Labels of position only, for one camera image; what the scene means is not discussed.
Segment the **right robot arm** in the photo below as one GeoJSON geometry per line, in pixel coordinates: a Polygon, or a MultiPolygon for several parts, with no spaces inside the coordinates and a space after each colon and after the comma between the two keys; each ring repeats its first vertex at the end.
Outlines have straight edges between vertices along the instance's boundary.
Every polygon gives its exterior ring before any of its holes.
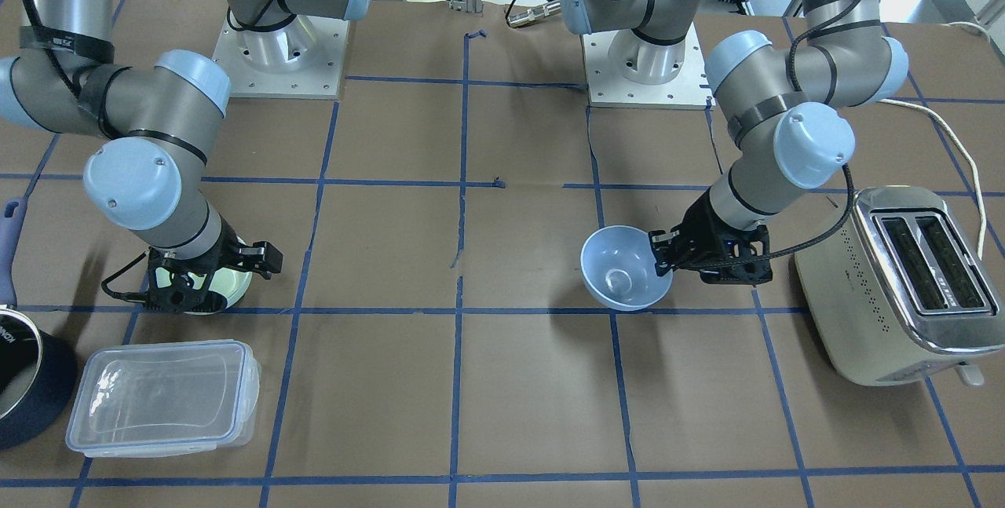
{"type": "MultiPolygon", "coordinates": [[[[301,17],[362,19],[370,0],[227,0],[252,35],[285,35],[301,17]]],[[[147,244],[144,292],[100,289],[148,310],[214,314],[253,275],[270,279],[283,253],[244,243],[201,191],[227,114],[231,79],[205,55],[166,51],[151,69],[115,62],[111,0],[21,0],[20,50],[2,60],[2,117],[50,133],[104,138],[82,172],[105,217],[147,244]]]]}

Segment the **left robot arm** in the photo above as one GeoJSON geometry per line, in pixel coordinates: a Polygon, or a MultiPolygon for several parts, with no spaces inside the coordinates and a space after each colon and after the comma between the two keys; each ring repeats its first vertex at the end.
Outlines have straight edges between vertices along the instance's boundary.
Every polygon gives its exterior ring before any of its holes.
{"type": "MultiPolygon", "coordinates": [[[[574,35],[617,33],[623,75],[656,84],[674,75],[699,0],[559,0],[574,35]]],[[[757,30],[725,37],[706,78],[740,158],[671,230],[649,233],[660,278],[691,269],[705,283],[772,279],[769,219],[806,191],[847,171],[855,148],[839,108],[893,96],[908,54],[883,35],[880,0],[802,0],[807,29],[788,49],[757,30]]]]}

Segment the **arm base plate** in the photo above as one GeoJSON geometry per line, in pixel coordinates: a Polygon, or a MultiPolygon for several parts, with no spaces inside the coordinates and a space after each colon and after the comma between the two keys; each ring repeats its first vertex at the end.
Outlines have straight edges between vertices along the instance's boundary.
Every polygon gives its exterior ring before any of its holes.
{"type": "Polygon", "coordinates": [[[341,96],[351,22],[298,16],[274,32],[223,25],[212,60],[231,79],[233,99],[332,100],[341,96]]]}
{"type": "Polygon", "coordinates": [[[657,46],[632,30],[581,37],[589,105],[594,108],[714,107],[696,25],[682,42],[657,46]]]}

